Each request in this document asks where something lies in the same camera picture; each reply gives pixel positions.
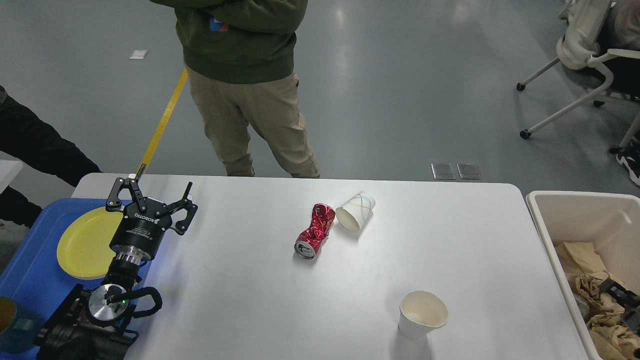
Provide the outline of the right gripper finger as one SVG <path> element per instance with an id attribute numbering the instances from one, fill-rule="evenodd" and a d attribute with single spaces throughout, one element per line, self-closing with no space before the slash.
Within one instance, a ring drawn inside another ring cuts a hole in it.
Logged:
<path id="1" fill-rule="evenodd" d="M 640 304 L 640 297 L 635 292 L 626 289 L 619 282 L 614 281 L 612 278 L 604 280 L 599 289 L 611 296 L 620 306 L 638 306 Z"/>

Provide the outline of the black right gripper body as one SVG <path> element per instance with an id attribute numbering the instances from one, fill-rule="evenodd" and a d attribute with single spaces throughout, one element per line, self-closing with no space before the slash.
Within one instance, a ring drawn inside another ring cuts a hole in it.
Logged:
<path id="1" fill-rule="evenodd" d="M 640 304 L 630 304 L 624 307 L 622 322 L 636 336 L 640 335 Z"/>

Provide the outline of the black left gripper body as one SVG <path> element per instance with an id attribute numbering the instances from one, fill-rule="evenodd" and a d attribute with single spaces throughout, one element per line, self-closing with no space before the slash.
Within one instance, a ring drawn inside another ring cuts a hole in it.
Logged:
<path id="1" fill-rule="evenodd" d="M 146 201 L 146 212 L 135 202 L 124 207 L 123 217 L 110 240 L 109 247 L 115 253 L 125 248 L 137 248 L 144 255 L 143 261 L 151 261 L 157 255 L 166 230 L 173 224 L 170 214 L 156 216 L 167 204 L 157 200 Z"/>

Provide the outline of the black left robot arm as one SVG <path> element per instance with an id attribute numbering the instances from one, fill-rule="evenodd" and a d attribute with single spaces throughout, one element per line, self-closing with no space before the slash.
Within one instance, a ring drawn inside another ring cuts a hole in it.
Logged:
<path id="1" fill-rule="evenodd" d="M 172 203 L 144 196 L 138 184 L 146 168 L 114 181 L 105 210 L 121 213 L 109 243 L 115 255 L 98 287 L 76 284 L 44 323 L 33 342 L 38 360 L 123 360 L 139 337 L 130 322 L 162 309 L 160 292 L 140 286 L 140 270 L 156 258 L 167 230 L 186 233 L 198 206 L 191 182 Z"/>

